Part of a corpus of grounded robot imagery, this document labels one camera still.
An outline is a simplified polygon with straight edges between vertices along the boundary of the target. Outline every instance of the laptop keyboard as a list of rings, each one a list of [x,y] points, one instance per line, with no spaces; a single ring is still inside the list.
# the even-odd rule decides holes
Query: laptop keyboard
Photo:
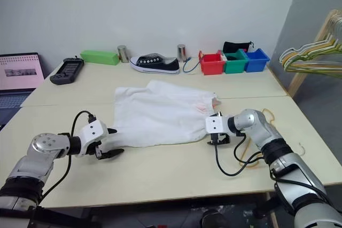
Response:
[[[0,97],[0,109],[19,108],[28,95]]]

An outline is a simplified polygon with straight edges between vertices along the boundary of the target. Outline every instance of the wooden table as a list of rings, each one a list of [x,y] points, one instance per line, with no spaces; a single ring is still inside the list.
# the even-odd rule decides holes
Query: wooden table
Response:
[[[290,97],[222,99],[222,104],[216,109],[225,115],[234,115],[245,108],[270,109],[276,118],[276,128],[295,152],[303,154],[304,161],[322,183],[342,183],[341,165]],[[113,124],[112,103],[22,108],[0,132],[0,181],[5,181],[15,163],[26,154],[35,135],[70,131],[74,116],[82,109],[96,114],[108,125]],[[77,128],[84,125],[86,117],[79,119]],[[269,178],[268,167],[264,163],[246,169],[236,177],[222,174],[216,166],[214,147],[207,141],[209,137],[183,145],[126,147],[125,152],[113,160],[98,161],[94,156],[73,157],[69,175],[42,202],[42,206],[104,206],[274,189],[274,182]],[[228,172],[240,168],[232,154],[236,143],[235,140],[230,145],[219,147],[220,161]],[[252,146],[247,156],[256,150]],[[66,166],[67,158],[55,161],[45,191],[64,174]]]
[[[268,69],[258,73],[204,76],[197,67],[191,74],[165,75],[140,73],[123,63],[117,66],[86,63],[74,83],[54,85],[47,78],[21,106],[112,103],[117,87],[145,87],[150,80],[215,92],[220,99],[287,95]]]

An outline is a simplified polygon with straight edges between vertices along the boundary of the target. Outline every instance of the black sneaker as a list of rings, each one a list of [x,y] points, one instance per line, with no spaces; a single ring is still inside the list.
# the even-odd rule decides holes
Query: black sneaker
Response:
[[[167,59],[158,53],[132,57],[129,64],[139,72],[166,74],[178,74],[180,72],[180,64],[177,59]]]

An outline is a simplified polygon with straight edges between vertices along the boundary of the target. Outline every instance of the blue bin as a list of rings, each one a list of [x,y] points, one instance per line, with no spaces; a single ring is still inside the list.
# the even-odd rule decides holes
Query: blue bin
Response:
[[[246,65],[246,72],[261,72],[269,61],[268,56],[260,48],[255,52],[246,53],[248,63]]]

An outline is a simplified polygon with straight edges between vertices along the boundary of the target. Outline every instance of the silver can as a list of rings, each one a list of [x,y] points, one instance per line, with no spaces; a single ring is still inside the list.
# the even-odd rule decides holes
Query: silver can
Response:
[[[186,61],[185,45],[183,44],[177,46],[177,60]]]
[[[129,54],[125,45],[118,46],[119,58],[122,62],[129,62]]]

